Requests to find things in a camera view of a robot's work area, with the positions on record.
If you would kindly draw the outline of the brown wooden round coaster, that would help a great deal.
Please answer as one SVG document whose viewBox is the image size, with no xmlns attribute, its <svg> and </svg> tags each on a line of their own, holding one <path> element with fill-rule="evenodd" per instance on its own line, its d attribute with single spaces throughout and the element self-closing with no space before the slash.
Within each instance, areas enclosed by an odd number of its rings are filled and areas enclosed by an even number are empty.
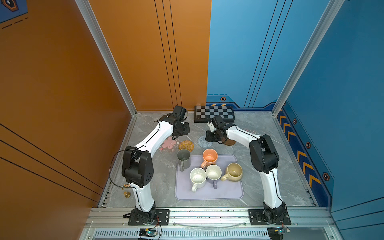
<svg viewBox="0 0 384 240">
<path fill-rule="evenodd" d="M 236 141 L 231 140 L 231 139 L 226 139 L 223 141 L 223 144 L 226 146 L 233 146 L 236 143 Z"/>
</svg>

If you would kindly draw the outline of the grey woven round coaster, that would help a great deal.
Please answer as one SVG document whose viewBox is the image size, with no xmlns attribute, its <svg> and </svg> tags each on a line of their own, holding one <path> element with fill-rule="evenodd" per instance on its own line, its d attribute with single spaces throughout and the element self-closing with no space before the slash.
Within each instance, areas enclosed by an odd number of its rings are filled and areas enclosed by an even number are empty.
<svg viewBox="0 0 384 240">
<path fill-rule="evenodd" d="M 200 146 L 201 148 L 205 148 L 205 149 L 207 149 L 207 148 L 211 147 L 213 143 L 212 143 L 212 142 L 208 142 L 208 141 L 206 140 L 206 136 L 201 136 L 201 137 L 199 137 L 199 139 L 198 139 L 198 144 L 199 144 L 199 146 Z"/>
</svg>

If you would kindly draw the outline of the pink flower coaster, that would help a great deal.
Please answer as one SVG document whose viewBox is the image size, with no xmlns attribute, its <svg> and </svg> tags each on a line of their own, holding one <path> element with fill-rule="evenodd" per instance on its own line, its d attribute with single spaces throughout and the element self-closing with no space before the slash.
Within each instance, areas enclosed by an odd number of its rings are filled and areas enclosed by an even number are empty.
<svg viewBox="0 0 384 240">
<path fill-rule="evenodd" d="M 173 140 L 172 136 L 168 137 L 159 147 L 160 151 L 167 151 L 170 153 L 177 152 L 179 149 L 180 141 L 178 139 Z"/>
<path fill-rule="evenodd" d="M 244 131 L 246 131 L 247 133 L 250 133 L 251 135 L 258 135 L 258 133 L 254 130 L 244 129 Z"/>
</svg>

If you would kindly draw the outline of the yellow rattan round coaster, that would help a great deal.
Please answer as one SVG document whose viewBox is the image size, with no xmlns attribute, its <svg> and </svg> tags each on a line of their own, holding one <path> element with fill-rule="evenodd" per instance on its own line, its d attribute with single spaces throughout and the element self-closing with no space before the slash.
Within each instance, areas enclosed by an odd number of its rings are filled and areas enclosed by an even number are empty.
<svg viewBox="0 0 384 240">
<path fill-rule="evenodd" d="M 195 145 L 192 141 L 182 141 L 179 144 L 179 150 L 188 150 L 192 152 L 195 148 Z"/>
</svg>

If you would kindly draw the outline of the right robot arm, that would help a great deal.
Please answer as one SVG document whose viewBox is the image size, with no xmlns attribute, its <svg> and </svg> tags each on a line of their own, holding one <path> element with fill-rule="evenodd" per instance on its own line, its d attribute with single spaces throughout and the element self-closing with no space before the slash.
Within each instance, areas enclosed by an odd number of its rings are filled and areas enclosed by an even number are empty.
<svg viewBox="0 0 384 240">
<path fill-rule="evenodd" d="M 226 123 L 221 116 L 208 122 L 206 141 L 224 143 L 233 140 L 250 150 L 251 163 L 259 172 L 264 190 L 264 210 L 260 220 L 269 224 L 291 225 L 287 205 L 282 200 L 278 182 L 279 154 L 269 135 L 255 135 Z"/>
</svg>

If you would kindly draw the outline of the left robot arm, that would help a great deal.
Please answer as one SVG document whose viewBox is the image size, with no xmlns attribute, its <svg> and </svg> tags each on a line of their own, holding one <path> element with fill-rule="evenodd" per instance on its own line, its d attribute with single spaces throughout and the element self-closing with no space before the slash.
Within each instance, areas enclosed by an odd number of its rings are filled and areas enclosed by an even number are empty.
<svg viewBox="0 0 384 240">
<path fill-rule="evenodd" d="M 153 156 L 168 137 L 172 140 L 190 133 L 186 122 L 188 112 L 175 106 L 173 112 L 163 115 L 155 128 L 135 146 L 127 146 L 123 151 L 122 176 L 133 189 L 136 206 L 130 218 L 145 225 L 156 219 L 156 203 L 152 197 L 150 181 L 154 176 Z"/>
</svg>

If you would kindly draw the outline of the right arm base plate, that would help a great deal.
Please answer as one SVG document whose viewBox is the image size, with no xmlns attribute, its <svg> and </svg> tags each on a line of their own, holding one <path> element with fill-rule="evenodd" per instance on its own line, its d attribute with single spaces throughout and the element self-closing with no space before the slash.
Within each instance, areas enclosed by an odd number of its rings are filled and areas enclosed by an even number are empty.
<svg viewBox="0 0 384 240">
<path fill-rule="evenodd" d="M 290 226 L 292 224 L 291 218 L 286 210 L 262 210 L 250 209 L 248 210 L 251 225 L 276 225 L 276 226 Z"/>
</svg>

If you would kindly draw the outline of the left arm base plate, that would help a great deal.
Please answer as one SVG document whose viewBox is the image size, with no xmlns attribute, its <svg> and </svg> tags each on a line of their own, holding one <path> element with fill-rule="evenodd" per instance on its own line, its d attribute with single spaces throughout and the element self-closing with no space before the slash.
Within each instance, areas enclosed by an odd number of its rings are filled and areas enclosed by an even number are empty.
<svg viewBox="0 0 384 240">
<path fill-rule="evenodd" d="M 130 213 L 128 225 L 129 226 L 155 226 L 160 223 L 161 226 L 167 226 L 170 220 L 169 209 L 156 209 L 155 212 L 146 213 L 141 211 L 132 210 Z"/>
</svg>

